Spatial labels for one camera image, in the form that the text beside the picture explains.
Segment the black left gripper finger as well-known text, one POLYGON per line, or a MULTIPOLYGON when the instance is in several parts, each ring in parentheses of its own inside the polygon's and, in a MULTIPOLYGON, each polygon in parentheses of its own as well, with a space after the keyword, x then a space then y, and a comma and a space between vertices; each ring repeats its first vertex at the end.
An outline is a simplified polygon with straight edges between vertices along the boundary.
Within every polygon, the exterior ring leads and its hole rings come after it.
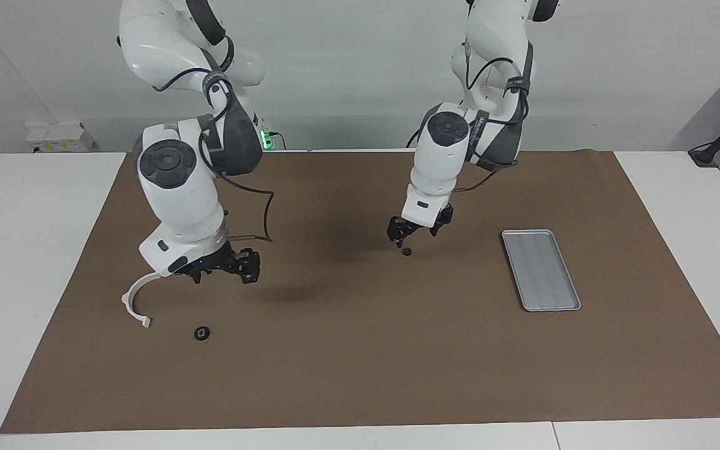
POLYGON ((403 217, 393 216, 387 225, 386 234, 389 241, 394 243, 397 248, 401 249, 404 245, 406 237, 416 231, 416 225, 409 222, 403 217))
POLYGON ((454 208, 451 205, 446 205, 446 207, 444 207, 442 209, 442 211, 440 211, 440 213, 438 214, 438 216, 435 220, 434 225, 432 225, 432 227, 429 228, 429 233, 431 233, 432 237, 436 237, 438 235, 438 231, 442 227, 451 223, 451 221, 453 219, 453 214, 454 214, 454 208))

